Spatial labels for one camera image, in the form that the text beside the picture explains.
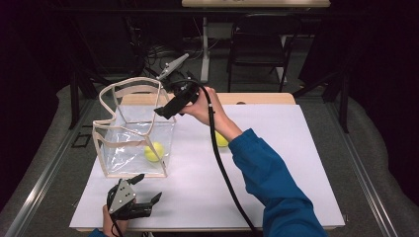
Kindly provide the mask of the metal floor rail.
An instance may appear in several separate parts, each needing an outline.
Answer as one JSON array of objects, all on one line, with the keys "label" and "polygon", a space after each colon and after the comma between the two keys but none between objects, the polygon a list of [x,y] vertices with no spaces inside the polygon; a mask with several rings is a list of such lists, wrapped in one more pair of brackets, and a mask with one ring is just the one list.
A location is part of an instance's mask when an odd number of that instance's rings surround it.
[{"label": "metal floor rail", "polygon": [[377,190],[361,160],[361,157],[353,143],[353,140],[349,133],[346,133],[339,122],[339,113],[333,103],[326,103],[325,107],[328,114],[336,127],[339,136],[343,140],[346,149],[350,155],[350,163],[353,171],[357,177],[358,183],[364,193],[370,210],[376,220],[378,228],[382,234],[382,237],[399,237],[389,215],[379,197]]},{"label": "metal floor rail", "polygon": [[72,129],[69,129],[63,140],[58,146],[52,159],[47,163],[41,176],[38,178],[21,209],[14,218],[11,226],[5,234],[5,237],[22,237],[28,228],[33,216],[37,212],[43,198],[45,197],[50,185],[56,177],[62,163],[64,162],[65,154],[70,147],[70,144],[76,139],[78,130],[82,127],[86,117],[92,110],[95,102],[87,100],[82,107],[79,114],[79,121],[75,123]]}]

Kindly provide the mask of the black metal stand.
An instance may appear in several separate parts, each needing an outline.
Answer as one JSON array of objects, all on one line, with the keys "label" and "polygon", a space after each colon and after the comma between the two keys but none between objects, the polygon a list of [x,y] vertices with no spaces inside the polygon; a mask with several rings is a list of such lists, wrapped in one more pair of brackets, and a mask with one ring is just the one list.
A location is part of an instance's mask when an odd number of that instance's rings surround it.
[{"label": "black metal stand", "polygon": [[70,76],[71,124],[72,129],[80,119],[79,93],[87,99],[95,99],[98,95],[93,78],[95,65],[91,58],[89,47],[78,23],[74,19],[68,20],[68,56],[71,61]]},{"label": "black metal stand", "polygon": [[322,94],[322,100],[324,102],[333,103],[337,96],[340,96],[338,121],[343,131],[348,133],[347,115],[349,103],[349,72],[346,69],[334,71],[311,84],[305,85],[302,89],[293,92],[293,96],[295,98],[301,97],[322,84],[326,84],[326,88]]}]

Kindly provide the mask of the white-legged desk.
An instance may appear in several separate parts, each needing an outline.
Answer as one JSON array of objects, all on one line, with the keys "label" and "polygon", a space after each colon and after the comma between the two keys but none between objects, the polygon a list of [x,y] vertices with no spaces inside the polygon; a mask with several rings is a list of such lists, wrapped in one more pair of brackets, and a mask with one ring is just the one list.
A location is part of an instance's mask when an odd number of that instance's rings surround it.
[{"label": "white-legged desk", "polygon": [[[189,8],[327,8],[330,0],[182,0]],[[210,73],[208,19],[203,17],[203,61],[201,81],[207,83]]]}]

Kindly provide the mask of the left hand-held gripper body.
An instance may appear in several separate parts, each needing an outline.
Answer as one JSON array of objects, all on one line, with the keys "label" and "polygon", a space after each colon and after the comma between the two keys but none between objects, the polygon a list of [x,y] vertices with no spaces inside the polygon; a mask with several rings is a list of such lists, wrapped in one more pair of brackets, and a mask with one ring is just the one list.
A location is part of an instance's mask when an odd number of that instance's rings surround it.
[{"label": "left hand-held gripper body", "polygon": [[120,179],[108,191],[107,206],[112,219],[129,220],[151,215],[153,204],[151,202],[136,203],[136,193],[131,187],[135,184],[133,179]]}]

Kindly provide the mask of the person's right hand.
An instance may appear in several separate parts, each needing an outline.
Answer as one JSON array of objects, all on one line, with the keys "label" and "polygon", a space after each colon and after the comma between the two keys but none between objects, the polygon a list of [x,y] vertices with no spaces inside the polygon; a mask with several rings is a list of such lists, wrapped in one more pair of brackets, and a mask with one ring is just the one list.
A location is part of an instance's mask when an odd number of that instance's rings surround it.
[{"label": "person's right hand", "polygon": [[194,117],[203,124],[210,124],[210,110],[212,110],[214,127],[221,128],[228,122],[221,102],[217,96],[216,90],[211,87],[204,87],[199,91],[198,99],[181,110],[181,114]]}]

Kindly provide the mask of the person's left hand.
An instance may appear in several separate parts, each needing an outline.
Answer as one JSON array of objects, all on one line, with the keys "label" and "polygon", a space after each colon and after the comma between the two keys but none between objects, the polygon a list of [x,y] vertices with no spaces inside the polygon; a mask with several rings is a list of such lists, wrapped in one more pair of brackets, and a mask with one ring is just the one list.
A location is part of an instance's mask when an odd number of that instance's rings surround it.
[{"label": "person's left hand", "polygon": [[117,220],[113,222],[108,207],[104,205],[103,210],[103,233],[108,237],[122,237],[128,228],[128,220]]}]

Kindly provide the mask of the black folding chair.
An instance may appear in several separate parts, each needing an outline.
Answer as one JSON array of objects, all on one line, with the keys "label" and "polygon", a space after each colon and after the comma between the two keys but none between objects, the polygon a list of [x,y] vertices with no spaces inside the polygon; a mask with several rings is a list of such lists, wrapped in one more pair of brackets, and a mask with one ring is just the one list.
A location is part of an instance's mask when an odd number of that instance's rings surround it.
[{"label": "black folding chair", "polygon": [[232,69],[238,67],[278,67],[279,91],[285,84],[293,42],[301,30],[301,20],[294,15],[248,14],[240,17],[231,28],[227,60],[227,91],[231,91]]}]

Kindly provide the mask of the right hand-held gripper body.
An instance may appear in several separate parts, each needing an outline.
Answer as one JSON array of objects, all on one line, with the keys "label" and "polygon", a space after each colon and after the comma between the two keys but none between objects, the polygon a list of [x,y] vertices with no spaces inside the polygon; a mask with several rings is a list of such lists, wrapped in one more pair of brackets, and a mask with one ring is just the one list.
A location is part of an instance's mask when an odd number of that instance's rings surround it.
[{"label": "right hand-held gripper body", "polygon": [[163,89],[164,83],[171,82],[173,98],[163,107],[168,107],[172,111],[172,115],[178,114],[184,107],[190,103],[194,103],[199,96],[200,83],[194,75],[187,71],[180,70],[180,66],[189,57],[188,53],[167,63],[156,79],[161,83]]}]

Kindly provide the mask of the white table sheet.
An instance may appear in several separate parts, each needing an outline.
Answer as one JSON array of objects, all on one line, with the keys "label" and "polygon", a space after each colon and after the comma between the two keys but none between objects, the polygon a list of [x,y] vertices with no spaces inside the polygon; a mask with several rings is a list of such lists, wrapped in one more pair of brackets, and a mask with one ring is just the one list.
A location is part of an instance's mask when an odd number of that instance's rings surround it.
[{"label": "white table sheet", "polygon": [[[227,105],[242,128],[252,128],[285,161],[326,229],[341,227],[343,216],[298,105]],[[160,195],[150,216],[130,227],[143,231],[242,231],[261,227],[263,205],[245,190],[231,152],[212,152],[210,130],[190,116],[155,131],[168,142],[167,177],[145,178],[133,189],[138,201]]]}]

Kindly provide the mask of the transparent bag with beige trim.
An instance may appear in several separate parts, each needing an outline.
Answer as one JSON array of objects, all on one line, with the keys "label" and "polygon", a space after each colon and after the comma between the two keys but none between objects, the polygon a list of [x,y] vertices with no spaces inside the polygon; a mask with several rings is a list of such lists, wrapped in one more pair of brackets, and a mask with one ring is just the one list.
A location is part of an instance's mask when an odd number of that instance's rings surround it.
[{"label": "transparent bag with beige trim", "polygon": [[[111,84],[98,97],[101,116],[93,121],[92,136],[104,175],[108,178],[168,176],[175,118],[154,110],[165,106],[169,95],[155,80],[135,77]],[[164,156],[148,161],[143,148],[160,142]]]}]

